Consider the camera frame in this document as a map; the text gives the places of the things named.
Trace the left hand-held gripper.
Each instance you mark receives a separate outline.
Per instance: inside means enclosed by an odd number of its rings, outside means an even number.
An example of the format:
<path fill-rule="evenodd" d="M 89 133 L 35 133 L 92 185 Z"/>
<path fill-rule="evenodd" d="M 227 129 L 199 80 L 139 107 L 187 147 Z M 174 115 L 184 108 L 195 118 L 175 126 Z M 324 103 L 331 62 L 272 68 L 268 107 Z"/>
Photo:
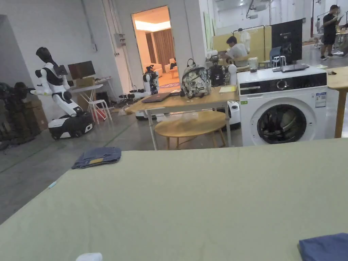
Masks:
<path fill-rule="evenodd" d="M 84 253 L 76 258 L 76 261 L 103 261 L 101 253 Z"/>

